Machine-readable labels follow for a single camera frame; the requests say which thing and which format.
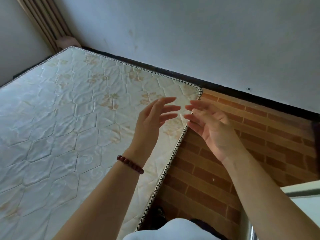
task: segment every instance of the brick-patterned floor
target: brick-patterned floor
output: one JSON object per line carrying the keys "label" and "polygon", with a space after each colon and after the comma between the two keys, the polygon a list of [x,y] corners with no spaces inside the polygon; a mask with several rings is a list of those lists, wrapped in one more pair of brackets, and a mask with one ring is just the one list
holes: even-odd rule
{"label": "brick-patterned floor", "polygon": [[[227,113],[243,144],[279,186],[319,179],[310,121],[205,89],[203,101]],[[223,165],[191,129],[156,204],[167,218],[198,218],[237,239],[241,203]]]}

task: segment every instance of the mattress trim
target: mattress trim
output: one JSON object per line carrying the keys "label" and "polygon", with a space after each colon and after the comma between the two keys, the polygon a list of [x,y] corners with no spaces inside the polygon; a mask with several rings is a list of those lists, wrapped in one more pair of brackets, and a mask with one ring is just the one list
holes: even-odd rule
{"label": "mattress trim", "polygon": [[[10,82],[4,84],[3,86],[0,87],[0,89],[1,89],[1,88],[4,88],[4,87],[7,86],[8,84],[12,83],[13,81],[17,80],[17,79],[20,78],[21,76],[25,75],[27,72],[33,70],[34,68],[37,68],[38,66],[41,66],[42,64],[44,64],[44,63],[46,63],[47,61],[55,58],[57,55],[61,54],[62,52],[65,52],[67,49],[70,49],[70,48],[82,50],[82,51],[88,52],[88,53],[90,53],[90,54],[97,55],[97,56],[100,56],[100,57],[107,58],[107,59],[109,59],[109,60],[118,62],[118,63],[120,63],[120,64],[124,64],[124,65],[130,66],[130,67],[133,67],[133,68],[140,69],[140,70],[142,70],[142,71],[150,72],[150,73],[156,74],[156,75],[158,75],[158,76],[170,78],[170,79],[172,79],[172,80],[175,80],[175,81],[178,81],[178,82],[181,82],[181,83],[184,83],[184,84],[193,86],[193,87],[197,88],[198,91],[199,91],[197,100],[200,100],[200,98],[201,98],[201,96],[202,96],[202,93],[203,93],[202,88],[201,88],[200,86],[198,86],[198,85],[195,85],[195,84],[191,83],[191,82],[184,81],[184,80],[181,80],[181,79],[172,77],[172,76],[164,75],[164,74],[159,73],[159,72],[151,71],[151,70],[149,70],[149,69],[145,69],[145,68],[142,68],[142,67],[137,66],[137,65],[133,65],[133,64],[130,64],[130,63],[127,63],[127,62],[124,62],[124,61],[120,61],[120,60],[117,60],[117,59],[114,59],[114,58],[111,58],[111,57],[108,57],[108,56],[104,56],[104,55],[101,55],[101,54],[98,54],[98,53],[94,53],[94,52],[92,52],[92,51],[88,51],[88,50],[83,49],[83,48],[75,47],[75,46],[70,46],[70,47],[68,47],[68,48],[66,48],[66,49],[58,52],[57,54],[49,57],[48,59],[45,59],[44,61],[42,61],[42,62],[39,63],[38,65],[36,65],[36,66],[28,69],[28,70],[25,71],[24,73],[22,73],[20,76],[16,77],[15,79],[11,80]],[[158,191],[159,191],[159,189],[160,189],[160,187],[161,187],[161,185],[162,185],[162,183],[163,183],[163,181],[164,181],[164,179],[165,179],[165,177],[166,177],[166,175],[167,175],[167,172],[168,172],[168,170],[169,170],[169,168],[170,168],[170,166],[171,166],[171,163],[172,163],[172,161],[173,161],[173,159],[174,159],[174,157],[175,157],[175,155],[176,155],[176,153],[177,153],[177,151],[178,151],[178,149],[179,149],[179,147],[180,147],[180,144],[181,144],[181,142],[182,142],[182,140],[183,140],[183,138],[184,138],[187,130],[188,130],[188,125],[186,125],[186,126],[184,127],[183,132],[182,132],[182,134],[181,134],[181,136],[180,136],[180,138],[179,138],[176,146],[174,147],[174,150],[173,150],[173,152],[172,152],[172,154],[171,154],[171,157],[170,157],[170,159],[169,159],[166,167],[165,167],[164,170],[162,171],[162,174],[161,174],[161,176],[160,176],[160,179],[159,179],[158,182],[157,182],[157,185],[156,185],[156,187],[155,187],[155,189],[154,189],[154,191],[153,191],[153,193],[152,193],[152,195],[151,195],[151,197],[150,197],[150,199],[149,199],[149,201],[148,201],[148,203],[147,203],[147,205],[146,205],[146,208],[145,208],[145,210],[144,210],[144,212],[143,212],[143,214],[142,214],[142,218],[140,219],[140,221],[139,221],[139,223],[138,223],[138,226],[137,226],[137,228],[136,228],[135,231],[138,231],[138,230],[141,229],[142,224],[143,224],[143,222],[144,222],[144,220],[145,220],[145,218],[146,218],[146,215],[147,215],[148,211],[150,210],[150,207],[151,207],[152,203],[154,202],[154,200],[155,200],[155,198],[156,198],[156,196],[157,196],[157,194],[158,194]]]}

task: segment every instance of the bracelet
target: bracelet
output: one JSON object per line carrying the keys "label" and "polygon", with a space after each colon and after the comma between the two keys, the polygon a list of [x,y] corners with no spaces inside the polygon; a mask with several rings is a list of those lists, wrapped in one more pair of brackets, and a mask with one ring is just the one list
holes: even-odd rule
{"label": "bracelet", "polygon": [[144,170],[142,169],[142,167],[138,166],[133,161],[129,160],[128,158],[123,157],[122,155],[118,155],[117,160],[122,161],[125,165],[129,166],[134,171],[137,171],[140,174],[144,173]]}

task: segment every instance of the mattress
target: mattress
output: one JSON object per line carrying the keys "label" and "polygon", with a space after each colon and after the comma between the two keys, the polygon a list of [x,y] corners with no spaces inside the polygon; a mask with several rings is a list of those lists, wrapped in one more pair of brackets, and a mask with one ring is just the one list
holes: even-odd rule
{"label": "mattress", "polygon": [[118,239],[138,230],[187,130],[200,87],[70,47],[0,88],[0,239],[52,239],[130,145],[139,112],[182,109],[160,129]]}

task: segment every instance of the brown curtain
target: brown curtain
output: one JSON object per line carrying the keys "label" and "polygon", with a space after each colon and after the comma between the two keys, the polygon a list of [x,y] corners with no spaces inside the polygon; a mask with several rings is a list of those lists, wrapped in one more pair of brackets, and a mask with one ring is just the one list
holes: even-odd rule
{"label": "brown curtain", "polygon": [[57,53],[56,40],[72,36],[53,0],[17,0],[31,22],[41,33],[52,52]]}

